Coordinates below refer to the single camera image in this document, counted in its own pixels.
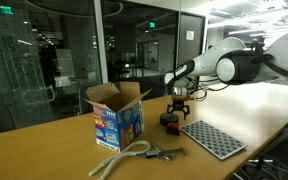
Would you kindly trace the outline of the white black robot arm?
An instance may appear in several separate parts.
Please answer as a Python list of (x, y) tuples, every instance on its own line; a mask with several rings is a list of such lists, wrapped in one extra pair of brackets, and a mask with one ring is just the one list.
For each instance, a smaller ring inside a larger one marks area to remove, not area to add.
[(221, 40), (199, 56), (164, 76), (166, 92), (172, 94), (178, 81), (191, 77), (216, 76), (226, 85), (242, 85), (282, 78), (288, 82), (288, 33), (267, 49), (254, 40), (249, 48), (237, 37)]

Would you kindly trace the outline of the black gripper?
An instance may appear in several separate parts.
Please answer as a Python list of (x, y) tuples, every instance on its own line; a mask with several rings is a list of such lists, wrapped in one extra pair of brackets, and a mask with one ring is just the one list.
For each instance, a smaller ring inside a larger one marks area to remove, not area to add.
[(172, 115), (174, 111), (182, 111), (184, 120), (190, 114), (190, 107), (184, 102), (188, 100), (187, 89), (185, 87), (173, 87), (171, 93), (172, 103), (167, 105), (168, 115)]

